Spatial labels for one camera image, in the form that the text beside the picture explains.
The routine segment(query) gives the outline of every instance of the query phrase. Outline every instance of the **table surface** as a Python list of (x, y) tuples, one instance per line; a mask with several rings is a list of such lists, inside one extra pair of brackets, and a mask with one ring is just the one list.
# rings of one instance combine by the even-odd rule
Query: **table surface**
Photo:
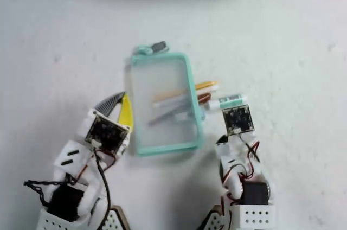
[[(52, 162), (104, 97), (125, 89), (134, 46), (166, 40), (196, 82), (244, 93), (276, 185), (278, 229), (345, 229), (347, 0), (0, 0), (0, 221), (35, 229), (23, 186)], [(140, 158), (106, 176), (132, 229), (196, 229), (219, 200), (213, 144), (221, 112), (194, 152)]]

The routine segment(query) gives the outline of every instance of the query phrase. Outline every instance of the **cable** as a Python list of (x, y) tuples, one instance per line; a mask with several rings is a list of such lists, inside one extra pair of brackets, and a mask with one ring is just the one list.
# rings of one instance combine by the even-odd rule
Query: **cable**
[(75, 185), (77, 183), (77, 180), (74, 179), (74, 177), (70, 174), (65, 175), (65, 180), (64, 181), (35, 181), (35, 180), (27, 180), (24, 182), (24, 186), (31, 188), (33, 191), (38, 193), (40, 197), (41, 204), (44, 207), (47, 207), (49, 203), (44, 199), (44, 193), (42, 191), (42, 188), (39, 186), (35, 185), (40, 185), (40, 186), (62, 186), (62, 185)]
[(98, 171), (99, 171), (99, 173), (100, 173), (100, 175), (102, 177), (102, 181), (104, 182), (104, 185), (105, 185), (106, 195), (107, 195), (107, 211), (106, 211), (105, 216), (102, 219), (99, 227), (97, 228), (97, 230), (102, 230), (102, 227), (103, 227), (105, 221), (107, 220), (108, 214), (109, 214), (110, 209), (111, 209), (111, 196), (110, 196), (110, 189), (108, 188), (108, 184), (107, 184), (107, 180), (106, 180), (106, 177), (105, 177), (104, 170), (102, 169), (102, 167), (100, 165), (100, 157), (97, 155), (97, 149), (93, 148), (93, 152), (94, 152), (94, 155), (95, 155), (95, 160), (97, 162)]
[(254, 158), (255, 158), (258, 162), (260, 162), (260, 159), (259, 159), (259, 157), (257, 156), (257, 154), (255, 153), (255, 151), (248, 145), (247, 142), (245, 142), (245, 141), (241, 138), (241, 135), (240, 135), (240, 134), (238, 134), (238, 135), (239, 135), (240, 140), (242, 140), (242, 142), (245, 143), (245, 145), (247, 146), (248, 151), (250, 151), (250, 152), (254, 155)]

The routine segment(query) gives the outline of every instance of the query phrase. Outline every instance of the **black circuit board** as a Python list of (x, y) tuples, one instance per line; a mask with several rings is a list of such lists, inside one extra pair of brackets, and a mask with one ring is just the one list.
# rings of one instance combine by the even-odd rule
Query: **black circuit board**
[(224, 109), (222, 112), (224, 122), (227, 127), (228, 136), (254, 131), (252, 117), (250, 116), (248, 105)]
[(127, 134), (127, 129), (104, 117), (96, 116), (85, 141), (92, 143), (92, 140), (95, 140), (101, 143), (102, 149), (115, 153), (122, 145)]

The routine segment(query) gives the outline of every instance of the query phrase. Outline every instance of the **mint green case border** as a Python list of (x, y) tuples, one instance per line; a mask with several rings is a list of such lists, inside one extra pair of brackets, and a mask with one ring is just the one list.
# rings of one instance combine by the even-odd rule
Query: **mint green case border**
[(140, 156), (151, 156), (157, 154), (165, 154), (170, 152), (181, 152), (185, 150), (193, 150), (199, 148), (203, 143), (203, 131), (202, 131), (202, 121), (199, 113), (199, 104), (197, 101), (195, 84), (193, 81), (193, 75), (191, 73), (191, 67), (189, 59), (186, 55), (182, 53), (162, 53), (162, 54), (154, 54), (154, 55), (134, 55), (132, 57), (132, 66), (135, 67), (140, 63), (145, 62), (156, 62), (158, 60), (172, 60), (179, 59), (183, 60), (187, 70), (188, 77), (188, 86), (189, 86), (189, 94), (192, 98), (193, 105), (193, 113), (195, 118), (195, 123), (197, 126), (197, 139), (192, 142), (178, 143), (172, 145), (163, 145), (163, 146), (152, 146), (152, 147), (144, 147), (141, 145), (141, 135), (140, 135), (140, 126), (136, 123), (136, 118), (134, 121), (135, 128), (135, 143), (136, 143), (136, 152)]

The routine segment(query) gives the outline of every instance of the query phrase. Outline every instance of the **marker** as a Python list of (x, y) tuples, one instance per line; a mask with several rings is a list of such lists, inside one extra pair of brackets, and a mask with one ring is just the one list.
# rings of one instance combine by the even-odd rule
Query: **marker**
[(243, 104), (247, 100), (247, 97), (242, 96), (241, 94), (234, 94), (227, 97), (222, 97), (215, 100), (209, 100), (206, 103), (207, 110), (218, 110), (218, 109), (227, 109)]

